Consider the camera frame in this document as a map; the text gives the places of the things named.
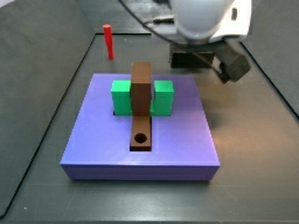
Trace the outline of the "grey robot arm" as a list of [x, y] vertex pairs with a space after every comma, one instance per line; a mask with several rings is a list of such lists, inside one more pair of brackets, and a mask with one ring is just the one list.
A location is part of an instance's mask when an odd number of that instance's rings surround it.
[[252, 0], [168, 0], [170, 24], [148, 26], [160, 35], [194, 45], [225, 38], [241, 41], [249, 30]]

